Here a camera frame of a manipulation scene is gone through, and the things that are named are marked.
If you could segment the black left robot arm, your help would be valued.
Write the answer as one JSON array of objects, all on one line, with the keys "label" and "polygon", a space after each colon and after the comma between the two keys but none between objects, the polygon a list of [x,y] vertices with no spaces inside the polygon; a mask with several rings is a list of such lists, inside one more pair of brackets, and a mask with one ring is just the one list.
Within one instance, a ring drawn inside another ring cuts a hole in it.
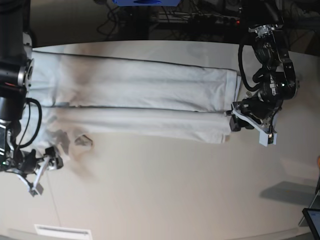
[{"label": "black left robot arm", "polygon": [[[227,112],[231,117],[230,128],[239,132],[243,128],[253,129],[254,124],[266,124],[266,132],[271,134],[284,101],[294,98],[298,88],[282,29],[284,20],[274,0],[242,0],[240,23],[247,28],[247,33],[239,43],[238,67],[243,86],[253,95],[235,102]],[[254,85],[249,84],[244,70],[246,43],[252,44],[254,55],[261,64],[252,76]]]}]

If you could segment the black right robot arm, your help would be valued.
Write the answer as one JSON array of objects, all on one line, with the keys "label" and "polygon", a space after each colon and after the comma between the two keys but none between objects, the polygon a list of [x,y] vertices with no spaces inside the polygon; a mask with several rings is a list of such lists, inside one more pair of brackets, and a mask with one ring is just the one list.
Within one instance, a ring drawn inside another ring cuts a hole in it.
[{"label": "black right robot arm", "polygon": [[[34,149],[23,150],[36,139],[43,120],[40,103],[27,96],[34,69],[30,14],[29,0],[0,2],[0,170],[23,177],[36,174],[44,161],[48,170],[63,167],[54,147],[45,149],[42,157]],[[23,143],[16,140],[22,129],[20,121],[32,104],[37,107],[38,120],[31,139]]]}]

